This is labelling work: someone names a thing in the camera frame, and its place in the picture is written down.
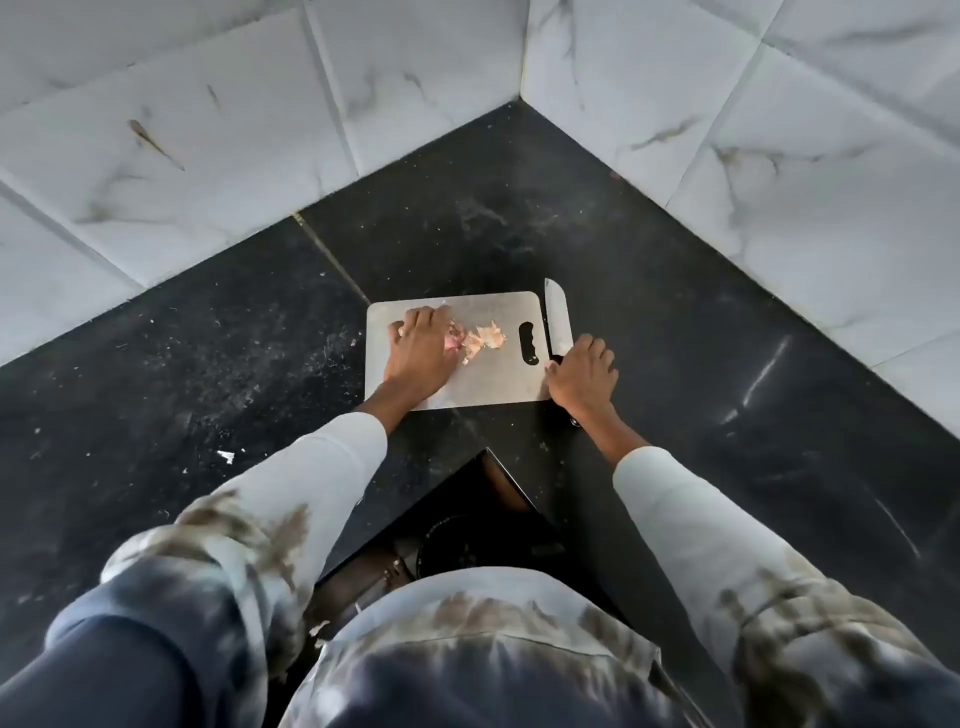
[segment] knife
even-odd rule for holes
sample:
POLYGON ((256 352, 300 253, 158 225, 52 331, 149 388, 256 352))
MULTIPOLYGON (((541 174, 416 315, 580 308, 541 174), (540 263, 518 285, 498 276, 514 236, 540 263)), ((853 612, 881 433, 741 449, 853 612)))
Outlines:
POLYGON ((564 355, 573 349, 573 332, 570 330, 570 314, 566 310, 566 294, 556 281, 543 279, 543 300, 546 303, 546 330, 550 337, 552 358, 563 360, 564 355))

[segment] tie-dye shirt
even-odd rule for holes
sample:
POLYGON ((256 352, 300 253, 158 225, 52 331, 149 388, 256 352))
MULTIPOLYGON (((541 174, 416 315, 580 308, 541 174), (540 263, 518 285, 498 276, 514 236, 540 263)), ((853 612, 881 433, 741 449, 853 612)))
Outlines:
MULTIPOLYGON (((386 447, 375 418, 344 415, 172 525, 131 538, 101 586, 60 614, 48 648, 97 616, 138 622, 164 636, 199 686, 198 724, 256 728, 268 678, 300 653, 313 585, 386 447), (212 646, 198 654, 201 644, 212 646)), ((906 627, 668 452, 634 450, 613 488, 748 725, 960 724, 960 679, 906 627)), ((388 723, 708 720, 626 625, 544 574, 479 569, 376 602, 324 646, 283 719, 289 728, 388 723)))

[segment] black granite countertop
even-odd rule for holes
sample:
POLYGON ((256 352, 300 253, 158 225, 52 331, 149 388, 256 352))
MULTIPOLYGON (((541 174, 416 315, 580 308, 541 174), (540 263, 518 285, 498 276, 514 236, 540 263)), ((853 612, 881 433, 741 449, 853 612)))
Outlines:
MULTIPOLYGON (((368 302, 544 277, 615 350, 624 419, 960 667, 960 442, 536 112, 488 114, 302 221, 0 369, 0 677, 125 537, 359 403, 368 302)), ((412 413, 327 567, 483 448, 734 724, 610 467, 551 402, 412 413)))

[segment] cutting board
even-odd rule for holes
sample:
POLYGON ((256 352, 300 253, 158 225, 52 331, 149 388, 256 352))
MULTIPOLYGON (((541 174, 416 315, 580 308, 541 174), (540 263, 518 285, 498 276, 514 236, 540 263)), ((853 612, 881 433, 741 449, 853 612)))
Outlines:
POLYGON ((467 330, 476 330, 477 326, 489 326, 490 321, 496 321, 507 340, 500 349, 482 349, 469 364, 460 364, 446 386, 418 409, 469 407, 475 404, 503 404, 547 398, 543 367, 550 354, 543 331, 540 298, 531 291, 372 303, 367 309, 365 397, 369 397, 383 381, 383 371, 390 356, 387 326, 393 321, 402 321, 408 309, 423 305, 435 308, 449 305, 450 315, 467 330), (537 359, 536 363, 527 363, 523 359, 520 346, 520 327, 523 324, 533 325, 532 329, 529 326, 526 329, 529 331, 528 336, 532 338, 532 354, 537 359))

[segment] white marble tile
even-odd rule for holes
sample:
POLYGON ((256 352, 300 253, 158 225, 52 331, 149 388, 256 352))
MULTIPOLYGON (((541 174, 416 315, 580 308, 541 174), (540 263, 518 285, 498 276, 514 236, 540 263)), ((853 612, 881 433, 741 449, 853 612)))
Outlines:
POLYGON ((784 0, 691 0, 715 15, 763 37, 784 0))
POLYGON ((13 0, 0 5, 0 113, 292 7, 296 0, 13 0), (7 85, 15 73, 19 82, 7 85))
POLYGON ((665 205, 758 40, 674 0, 533 0, 522 96, 665 205))
POLYGON ((0 167, 141 283, 223 250, 355 179, 299 12, 5 114, 0 167))
POLYGON ((956 0, 802 0, 771 42, 918 109, 960 139, 960 4, 956 0))
POLYGON ((307 5, 361 174, 519 92, 526 0, 307 5))
POLYGON ((0 365, 136 293, 0 198, 0 365))
POLYGON ((869 366, 960 328, 960 157, 765 49, 667 209, 869 366))
POLYGON ((960 331, 885 361, 874 371, 960 437, 960 331))

